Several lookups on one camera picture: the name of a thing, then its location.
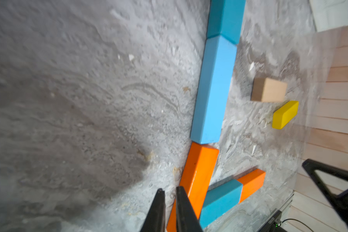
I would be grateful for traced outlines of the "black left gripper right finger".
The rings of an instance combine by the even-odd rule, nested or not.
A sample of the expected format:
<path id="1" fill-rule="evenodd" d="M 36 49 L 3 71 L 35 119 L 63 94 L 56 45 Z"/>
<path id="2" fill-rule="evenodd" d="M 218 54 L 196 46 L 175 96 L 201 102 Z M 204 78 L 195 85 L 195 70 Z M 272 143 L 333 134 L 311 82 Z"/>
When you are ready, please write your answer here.
<path id="1" fill-rule="evenodd" d="M 203 232 L 184 187 L 177 187 L 176 192 L 177 231 Z"/>

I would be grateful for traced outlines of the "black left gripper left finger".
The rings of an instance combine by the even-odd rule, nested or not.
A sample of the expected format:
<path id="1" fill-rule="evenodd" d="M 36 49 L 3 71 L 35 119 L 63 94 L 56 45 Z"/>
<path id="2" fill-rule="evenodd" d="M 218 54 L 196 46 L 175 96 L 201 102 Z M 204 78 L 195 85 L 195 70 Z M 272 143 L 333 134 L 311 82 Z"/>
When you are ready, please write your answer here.
<path id="1" fill-rule="evenodd" d="M 165 191 L 159 188 L 155 194 L 140 232 L 165 231 Z"/>

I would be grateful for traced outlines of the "teal wooden block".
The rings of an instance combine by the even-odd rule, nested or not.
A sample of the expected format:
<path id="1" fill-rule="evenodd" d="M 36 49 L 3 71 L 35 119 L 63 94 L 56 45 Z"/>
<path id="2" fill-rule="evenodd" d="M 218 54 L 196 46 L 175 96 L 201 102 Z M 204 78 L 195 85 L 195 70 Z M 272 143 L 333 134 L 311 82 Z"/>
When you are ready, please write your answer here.
<path id="1" fill-rule="evenodd" d="M 202 229 L 240 203 L 243 184 L 232 179 L 206 194 L 199 223 Z"/>
<path id="2" fill-rule="evenodd" d="M 221 35 L 232 44 L 239 44 L 245 5 L 245 0 L 212 0 L 207 38 Z"/>

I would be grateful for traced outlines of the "orange wooden block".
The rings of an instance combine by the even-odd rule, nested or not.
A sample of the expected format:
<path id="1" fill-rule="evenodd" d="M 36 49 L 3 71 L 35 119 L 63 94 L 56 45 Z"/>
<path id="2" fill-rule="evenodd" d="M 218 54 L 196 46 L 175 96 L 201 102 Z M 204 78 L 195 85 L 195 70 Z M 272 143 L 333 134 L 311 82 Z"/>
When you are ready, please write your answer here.
<path id="1" fill-rule="evenodd" d="M 192 142 L 182 173 L 183 186 L 196 217 L 200 217 L 206 193 L 217 162 L 219 150 Z"/>
<path id="2" fill-rule="evenodd" d="M 243 202 L 264 185 L 265 176 L 265 171 L 256 169 L 238 179 L 243 185 L 239 203 Z"/>

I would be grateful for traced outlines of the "light blue wooden block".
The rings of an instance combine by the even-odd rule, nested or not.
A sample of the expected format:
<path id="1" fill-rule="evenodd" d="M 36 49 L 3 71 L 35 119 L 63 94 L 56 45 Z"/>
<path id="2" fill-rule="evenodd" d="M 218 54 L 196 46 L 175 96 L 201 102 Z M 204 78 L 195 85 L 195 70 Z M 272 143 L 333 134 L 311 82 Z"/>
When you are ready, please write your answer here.
<path id="1" fill-rule="evenodd" d="M 220 139 L 237 47 L 223 36 L 206 40 L 190 138 L 198 144 Z"/>

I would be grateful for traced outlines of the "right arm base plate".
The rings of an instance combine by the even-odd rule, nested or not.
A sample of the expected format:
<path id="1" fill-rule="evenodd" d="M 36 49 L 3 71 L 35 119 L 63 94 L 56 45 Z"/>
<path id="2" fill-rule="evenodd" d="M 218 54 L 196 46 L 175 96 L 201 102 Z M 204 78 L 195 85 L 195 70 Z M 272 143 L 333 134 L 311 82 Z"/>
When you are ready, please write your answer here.
<path id="1" fill-rule="evenodd" d="M 287 232 L 281 227 L 282 212 L 277 210 L 276 213 L 258 230 L 258 232 Z"/>

